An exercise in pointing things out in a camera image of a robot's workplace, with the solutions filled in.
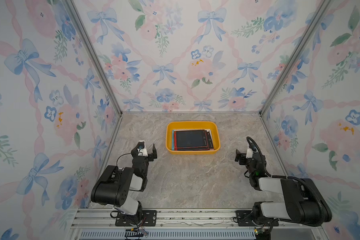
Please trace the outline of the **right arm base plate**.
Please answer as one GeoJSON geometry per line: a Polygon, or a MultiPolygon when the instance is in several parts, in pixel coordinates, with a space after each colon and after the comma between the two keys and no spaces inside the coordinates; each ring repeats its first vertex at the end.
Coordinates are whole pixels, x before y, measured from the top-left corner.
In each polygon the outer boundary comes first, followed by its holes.
{"type": "Polygon", "coordinates": [[[237,210],[236,216],[233,217],[233,221],[238,224],[239,227],[278,227],[279,222],[276,219],[265,217],[262,212],[253,212],[249,210],[237,210]]]}

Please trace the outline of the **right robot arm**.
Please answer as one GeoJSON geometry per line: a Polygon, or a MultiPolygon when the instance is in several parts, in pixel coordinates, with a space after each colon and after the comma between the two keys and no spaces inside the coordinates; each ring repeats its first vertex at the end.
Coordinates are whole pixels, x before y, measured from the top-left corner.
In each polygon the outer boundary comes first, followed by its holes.
{"type": "Polygon", "coordinates": [[[315,183],[293,176],[268,176],[265,156],[248,149],[236,151],[235,161],[246,167],[245,177],[256,191],[282,196],[281,202],[256,202],[249,213],[236,212],[238,225],[253,223],[258,226],[277,224],[279,221],[318,227],[332,220],[332,211],[315,183]]]}

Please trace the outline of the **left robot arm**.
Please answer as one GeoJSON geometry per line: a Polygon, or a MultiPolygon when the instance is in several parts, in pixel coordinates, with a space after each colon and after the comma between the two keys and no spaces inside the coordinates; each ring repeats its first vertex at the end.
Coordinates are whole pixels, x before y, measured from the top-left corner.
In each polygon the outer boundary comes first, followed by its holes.
{"type": "Polygon", "coordinates": [[[127,224],[137,227],[144,223],[147,216],[144,214],[142,203],[129,196],[129,192],[143,192],[148,183],[149,163],[157,159],[157,149],[152,146],[148,153],[144,141],[138,142],[131,150],[132,167],[120,168],[108,165],[91,192],[91,201],[99,205],[112,206],[118,213],[117,226],[127,224]]]}

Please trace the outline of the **yellow plastic storage box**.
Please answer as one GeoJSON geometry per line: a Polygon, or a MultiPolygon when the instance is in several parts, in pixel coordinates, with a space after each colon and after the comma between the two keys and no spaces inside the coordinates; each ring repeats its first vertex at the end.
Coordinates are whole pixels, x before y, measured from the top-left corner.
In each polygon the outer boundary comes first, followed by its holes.
{"type": "Polygon", "coordinates": [[[218,127],[210,121],[177,121],[171,122],[167,126],[166,148],[173,155],[213,155],[221,148],[221,140],[218,127]],[[175,130],[210,130],[213,139],[213,150],[205,151],[175,151],[174,150],[174,131],[175,130]]]}

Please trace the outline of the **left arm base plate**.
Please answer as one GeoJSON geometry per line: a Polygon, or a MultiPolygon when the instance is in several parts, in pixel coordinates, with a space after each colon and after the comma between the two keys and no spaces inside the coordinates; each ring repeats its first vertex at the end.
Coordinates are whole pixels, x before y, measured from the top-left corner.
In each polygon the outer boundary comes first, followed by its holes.
{"type": "Polygon", "coordinates": [[[156,210],[138,210],[135,215],[126,215],[118,212],[115,217],[116,227],[155,227],[156,222],[156,210]]]}

